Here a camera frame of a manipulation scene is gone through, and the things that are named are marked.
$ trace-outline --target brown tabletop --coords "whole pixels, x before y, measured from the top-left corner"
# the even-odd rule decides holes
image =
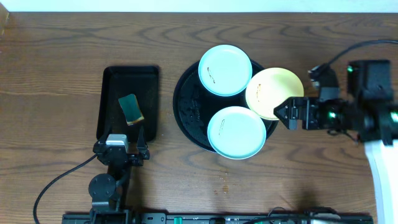
[[[134,169],[129,204],[169,212],[266,213],[332,207],[376,219],[363,146],[326,131],[281,123],[264,148],[234,161],[200,149],[178,128],[172,96],[181,74],[210,47],[234,44],[264,67],[283,67],[315,96],[307,70],[347,46],[398,39],[396,14],[12,13],[0,40],[0,222],[33,223],[39,192],[93,155],[103,70],[158,65],[159,127],[151,159]],[[398,47],[377,45],[333,67],[346,96],[349,60],[388,58],[398,85]],[[58,181],[39,204],[42,223],[91,208],[99,161]]]

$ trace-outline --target yellow plate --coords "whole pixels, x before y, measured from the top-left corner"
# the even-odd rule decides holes
[[[278,120],[274,108],[291,96],[304,96],[300,79],[284,68],[268,68],[257,73],[246,88],[246,103],[260,117]]]

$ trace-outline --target green sponge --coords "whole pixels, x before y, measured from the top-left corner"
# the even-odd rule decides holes
[[[127,125],[136,124],[144,119],[139,109],[137,97],[134,94],[119,98],[119,104],[126,117]]]

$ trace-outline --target white background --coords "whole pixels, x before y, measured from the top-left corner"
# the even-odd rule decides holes
[[[398,0],[0,0],[11,12],[398,12]]]

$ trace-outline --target green led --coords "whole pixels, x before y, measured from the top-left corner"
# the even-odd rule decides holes
[[[329,118],[336,118],[336,113],[329,112]]]
[[[348,66],[348,67],[347,67],[347,71],[351,73],[351,72],[354,71],[354,68],[353,68],[352,66]]]
[[[398,122],[398,112],[396,111],[390,112],[390,115],[393,122],[395,123]]]

